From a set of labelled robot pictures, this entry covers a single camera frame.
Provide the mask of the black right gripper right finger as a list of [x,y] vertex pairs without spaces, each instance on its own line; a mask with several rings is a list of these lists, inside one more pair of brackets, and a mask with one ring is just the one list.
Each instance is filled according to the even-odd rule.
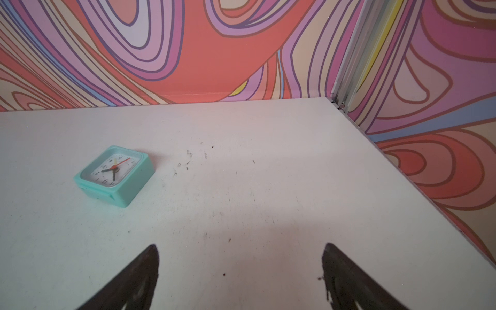
[[322,268],[332,309],[406,309],[335,244],[326,244]]

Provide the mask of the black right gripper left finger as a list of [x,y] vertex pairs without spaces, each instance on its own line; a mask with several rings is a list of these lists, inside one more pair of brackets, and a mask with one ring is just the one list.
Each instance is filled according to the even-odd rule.
[[150,309],[160,257],[152,244],[102,287],[80,309]]

